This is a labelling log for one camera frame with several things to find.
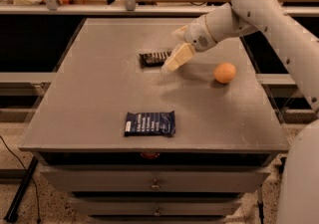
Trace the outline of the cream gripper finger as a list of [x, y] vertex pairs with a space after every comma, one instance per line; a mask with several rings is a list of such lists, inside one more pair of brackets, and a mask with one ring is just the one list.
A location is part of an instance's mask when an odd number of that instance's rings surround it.
[[186, 26], [183, 26], [183, 27], [180, 27], [176, 30], [174, 30], [171, 35], [178, 41], [183, 41], [184, 40], [184, 35], [185, 35], [185, 32], [187, 30], [187, 27]]
[[164, 61], [161, 70], [164, 73], [170, 73], [190, 61], [195, 54], [195, 49], [190, 43], [177, 45], [170, 56]]

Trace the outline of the white rounded gripper body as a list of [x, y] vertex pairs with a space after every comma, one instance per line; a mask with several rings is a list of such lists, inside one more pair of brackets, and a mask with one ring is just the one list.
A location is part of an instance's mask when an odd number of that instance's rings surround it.
[[207, 51], [217, 44], [208, 30], [205, 15], [198, 17], [186, 26], [184, 40], [191, 43], [197, 52]]

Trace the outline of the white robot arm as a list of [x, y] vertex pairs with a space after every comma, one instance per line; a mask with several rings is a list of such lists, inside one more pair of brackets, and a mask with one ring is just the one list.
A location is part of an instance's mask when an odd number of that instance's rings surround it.
[[[219, 42], [259, 32], [314, 112], [319, 112], [319, 41], [278, 0], [231, 0], [175, 30], [179, 44], [162, 69], [173, 72]], [[276, 224], [319, 224], [319, 119], [288, 150]]]

